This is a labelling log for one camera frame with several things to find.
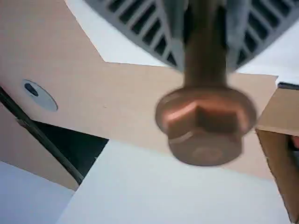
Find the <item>cardboard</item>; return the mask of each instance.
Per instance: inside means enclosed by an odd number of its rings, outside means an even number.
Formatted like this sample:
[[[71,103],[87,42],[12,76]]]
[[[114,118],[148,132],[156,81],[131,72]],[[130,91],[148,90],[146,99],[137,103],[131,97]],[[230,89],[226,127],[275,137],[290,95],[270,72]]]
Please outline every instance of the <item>cardboard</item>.
[[[299,91],[277,89],[263,111],[256,133],[292,223],[299,223],[299,168],[288,150],[299,136]]]

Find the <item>white wall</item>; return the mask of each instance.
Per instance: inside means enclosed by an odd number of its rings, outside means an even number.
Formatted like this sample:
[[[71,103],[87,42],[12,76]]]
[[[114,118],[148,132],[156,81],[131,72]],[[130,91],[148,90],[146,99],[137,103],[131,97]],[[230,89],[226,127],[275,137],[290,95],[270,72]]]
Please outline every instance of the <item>white wall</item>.
[[[0,223],[54,224],[73,190],[0,162]]]
[[[274,182],[110,141],[57,224],[286,224]]]

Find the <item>round hole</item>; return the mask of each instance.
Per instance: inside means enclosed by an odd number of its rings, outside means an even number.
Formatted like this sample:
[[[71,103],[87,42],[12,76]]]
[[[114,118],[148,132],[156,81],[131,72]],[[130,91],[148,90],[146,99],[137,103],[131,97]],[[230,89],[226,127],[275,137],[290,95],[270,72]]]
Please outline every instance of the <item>round hole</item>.
[[[38,97],[38,93],[35,90],[35,88],[33,88],[33,86],[30,83],[26,83],[24,85],[25,89],[28,90],[28,92],[30,92],[32,95]]]

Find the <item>brown cardboard edge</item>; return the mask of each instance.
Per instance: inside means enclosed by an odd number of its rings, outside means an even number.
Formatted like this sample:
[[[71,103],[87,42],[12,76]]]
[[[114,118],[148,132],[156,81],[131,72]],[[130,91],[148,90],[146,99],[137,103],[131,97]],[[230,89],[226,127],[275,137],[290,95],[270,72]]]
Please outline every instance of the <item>brown cardboard edge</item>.
[[[286,150],[286,135],[256,128],[259,142],[267,159],[268,167],[275,179],[289,219],[299,224],[299,170]]]

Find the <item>vent grille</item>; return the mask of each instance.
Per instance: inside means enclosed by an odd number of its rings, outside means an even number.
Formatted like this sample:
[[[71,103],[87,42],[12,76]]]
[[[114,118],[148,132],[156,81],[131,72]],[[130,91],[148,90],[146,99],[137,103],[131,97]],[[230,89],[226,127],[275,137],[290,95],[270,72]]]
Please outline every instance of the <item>vent grille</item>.
[[[237,67],[259,54],[294,22],[295,19],[289,20],[289,18],[294,13],[299,14],[297,3],[299,0],[251,1]]]
[[[171,49],[171,34],[167,29],[168,24],[165,23],[166,17],[161,18],[161,9],[158,13],[157,8],[162,5],[157,0],[98,1],[104,4],[105,9],[121,22],[127,30],[130,30],[138,40],[142,41],[141,47],[145,48],[144,46],[146,46],[146,50],[161,61],[173,67],[178,66],[175,53]],[[103,8],[99,8],[99,10],[101,10],[102,15],[105,15]]]
[[[185,0],[85,1],[135,44],[184,70],[184,41],[188,40],[192,19],[190,8],[184,11]],[[233,58],[238,55],[236,62],[229,63],[234,68],[259,54],[299,17],[299,0],[251,0],[250,4],[245,10],[248,22],[244,35],[240,35],[244,37],[241,47],[231,48]]]

